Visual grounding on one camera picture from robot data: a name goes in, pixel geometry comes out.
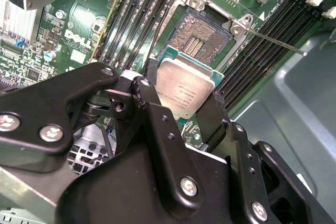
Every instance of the black cable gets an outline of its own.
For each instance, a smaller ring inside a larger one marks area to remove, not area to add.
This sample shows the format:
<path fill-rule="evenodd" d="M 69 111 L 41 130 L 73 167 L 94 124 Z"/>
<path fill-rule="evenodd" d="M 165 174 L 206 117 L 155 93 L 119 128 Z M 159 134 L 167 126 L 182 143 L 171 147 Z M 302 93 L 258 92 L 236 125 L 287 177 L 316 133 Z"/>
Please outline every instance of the black cable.
<path fill-rule="evenodd" d="M 101 130 L 101 133 L 103 135 L 105 146 L 106 146 L 106 151 L 107 151 L 107 156 L 109 158 L 113 158 L 114 154 L 113 154 L 113 151 L 112 151 L 112 145 L 110 143 L 109 137 L 107 136 L 107 132 L 106 132 L 105 127 L 98 122 L 96 122 L 95 125 Z"/>

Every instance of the mounting hole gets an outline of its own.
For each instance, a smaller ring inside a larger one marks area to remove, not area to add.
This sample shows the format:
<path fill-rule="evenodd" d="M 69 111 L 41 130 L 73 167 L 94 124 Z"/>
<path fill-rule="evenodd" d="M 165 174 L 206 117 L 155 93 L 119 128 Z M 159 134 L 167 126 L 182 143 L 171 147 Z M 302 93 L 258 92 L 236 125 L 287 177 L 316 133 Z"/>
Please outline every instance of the mounting hole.
<path fill-rule="evenodd" d="M 123 104 L 122 102 L 117 102 L 114 108 L 116 109 L 117 112 L 121 112 L 125 108 L 125 104 Z"/>
<path fill-rule="evenodd" d="M 252 174 L 255 174 L 255 173 L 256 173 L 256 171 L 255 171 L 252 167 L 250 167 L 248 170 L 249 170 L 250 173 L 252 173 Z"/>
<path fill-rule="evenodd" d="M 168 138 L 169 138 L 170 140 L 174 140 L 174 139 L 175 139 L 175 136 L 174 136 L 173 133 L 169 133 Z"/>
<path fill-rule="evenodd" d="M 245 17 L 245 22 L 250 23 L 251 22 L 251 16 L 246 16 Z"/>

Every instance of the ram slot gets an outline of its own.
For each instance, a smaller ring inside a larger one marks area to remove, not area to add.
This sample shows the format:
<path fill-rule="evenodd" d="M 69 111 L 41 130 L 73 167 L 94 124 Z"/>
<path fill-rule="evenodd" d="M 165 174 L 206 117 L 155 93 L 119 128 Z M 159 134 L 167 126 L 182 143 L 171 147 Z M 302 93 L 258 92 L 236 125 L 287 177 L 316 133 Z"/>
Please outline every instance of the ram slot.
<path fill-rule="evenodd" d="M 284 29 L 286 29 L 291 20 L 293 20 L 292 17 L 298 15 L 298 12 L 300 13 L 301 11 L 302 8 L 301 10 L 299 8 L 291 8 L 289 12 L 286 12 L 287 17 L 279 20 L 280 23 L 276 25 L 274 29 L 268 32 L 267 35 L 271 38 L 278 39 L 281 41 L 280 39 L 282 38 L 281 32 L 284 31 Z M 236 84 L 238 84 L 240 79 L 244 77 L 244 75 L 249 73 L 250 68 L 253 66 L 253 62 L 257 62 L 259 58 L 261 58 L 264 54 L 266 54 L 269 51 L 269 47 L 273 45 L 273 43 L 265 41 L 264 39 L 261 38 L 259 39 L 259 41 L 260 42 L 251 51 L 251 53 L 244 58 L 248 59 L 250 63 L 239 66 L 239 68 L 237 68 L 236 71 L 234 71 L 234 73 L 228 77 L 225 85 L 226 92 L 230 92 L 231 89 L 234 88 Z"/>
<path fill-rule="evenodd" d="M 300 26 L 295 30 L 287 30 L 288 35 L 294 35 L 290 41 L 286 40 L 287 43 L 290 42 L 291 44 L 295 44 L 314 24 L 314 21 L 309 18 L 302 19 L 300 22 L 301 24 L 304 24 L 304 28 Z M 234 106 L 234 100 L 243 98 L 243 96 L 247 93 L 245 90 L 250 90 L 255 84 L 257 84 L 287 52 L 288 49 L 273 45 L 269 49 L 269 53 L 266 54 L 262 61 L 258 62 L 256 66 L 254 66 L 251 74 L 239 82 L 235 91 L 228 92 L 229 95 L 225 98 L 227 106 L 231 109 L 232 106 Z"/>
<path fill-rule="evenodd" d="M 125 30 L 124 36 L 122 38 L 123 43 L 119 44 L 116 49 L 115 54 L 118 54 L 116 60 L 114 61 L 114 66 L 119 67 L 124 57 L 126 50 L 128 49 L 130 43 L 133 42 L 133 37 L 137 32 L 140 20 L 144 15 L 146 7 L 149 5 L 150 0 L 139 0 L 137 1 L 137 7 L 133 10 L 131 14 L 131 19 L 127 22 L 127 28 Z"/>
<path fill-rule="evenodd" d="M 319 20 L 320 14 L 305 9 L 300 0 L 285 0 L 259 30 L 271 38 L 294 45 Z M 283 58 L 288 49 L 254 36 L 224 71 L 218 88 L 224 94 L 226 109 L 237 103 Z"/>
<path fill-rule="evenodd" d="M 127 61 L 124 64 L 123 69 L 129 69 L 131 68 L 135 58 L 137 57 L 139 50 L 143 46 L 145 40 L 148 38 L 150 32 L 153 30 L 151 28 L 154 27 L 154 24 L 157 22 L 160 22 L 163 17 L 160 17 L 160 10 L 165 10 L 166 7 L 164 5 L 168 2 L 169 0 L 159 0 L 158 3 L 154 6 L 153 11 L 151 11 L 148 15 L 148 17 L 144 17 L 142 24 L 144 24 L 143 29 L 140 31 L 140 35 L 138 39 L 136 40 L 136 43 L 133 47 L 132 52 L 130 55 L 127 57 Z"/>
<path fill-rule="evenodd" d="M 119 7 L 117 14 L 115 15 L 115 20 L 112 22 L 107 38 L 102 46 L 102 55 L 100 56 L 100 61 L 110 65 L 116 58 L 113 54 L 116 46 L 118 46 L 120 39 L 123 35 L 126 26 L 124 25 L 134 8 L 133 3 L 135 0 L 124 0 L 122 5 Z"/>

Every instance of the black plastic bracket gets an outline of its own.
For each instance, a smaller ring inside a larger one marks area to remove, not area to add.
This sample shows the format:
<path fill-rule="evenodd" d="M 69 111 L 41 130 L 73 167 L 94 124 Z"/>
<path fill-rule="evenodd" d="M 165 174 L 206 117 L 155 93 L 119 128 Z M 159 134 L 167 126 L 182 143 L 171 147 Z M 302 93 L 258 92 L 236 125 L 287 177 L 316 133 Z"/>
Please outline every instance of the black plastic bracket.
<path fill-rule="evenodd" d="M 205 193 L 173 114 L 161 106 L 155 87 L 147 78 L 134 78 L 132 88 L 137 97 L 162 203 L 175 217 L 188 218 L 200 209 Z M 196 185 L 196 195 L 189 196 L 183 191 L 183 178 Z"/>
<path fill-rule="evenodd" d="M 271 211 L 259 164 L 258 155 L 248 146 L 247 133 L 244 128 L 231 122 L 226 128 L 226 136 L 213 152 L 226 156 L 231 166 L 230 173 L 230 211 L 233 221 L 237 223 L 280 224 Z M 266 213 L 259 218 L 253 205 L 261 205 Z"/>
<path fill-rule="evenodd" d="M 102 63 L 92 63 L 2 95 L 0 114 L 17 117 L 19 126 L 0 131 L 0 165 L 35 172 L 60 168 L 72 146 L 72 127 L 86 98 L 112 88 L 119 78 L 113 69 L 104 73 L 106 68 Z M 46 125 L 61 129 L 62 138 L 44 141 L 39 132 Z"/>
<path fill-rule="evenodd" d="M 282 223 L 334 223 L 279 153 L 268 143 L 253 147 L 261 159 L 268 201 Z"/>

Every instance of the motherboard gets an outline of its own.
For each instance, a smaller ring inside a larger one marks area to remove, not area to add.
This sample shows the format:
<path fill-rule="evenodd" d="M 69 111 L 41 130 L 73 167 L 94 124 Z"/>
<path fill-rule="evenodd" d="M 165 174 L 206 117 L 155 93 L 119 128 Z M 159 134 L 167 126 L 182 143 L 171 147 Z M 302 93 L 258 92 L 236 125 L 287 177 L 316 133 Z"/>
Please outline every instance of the motherboard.
<path fill-rule="evenodd" d="M 162 104 L 174 111 L 186 141 L 199 147 L 194 114 L 207 96 L 222 93 L 227 111 L 234 113 L 293 54 L 270 39 L 300 47 L 336 17 L 335 5 L 335 0 L 0 0 L 0 91 L 95 61 L 119 73 L 140 72 L 149 56 L 156 57 Z"/>

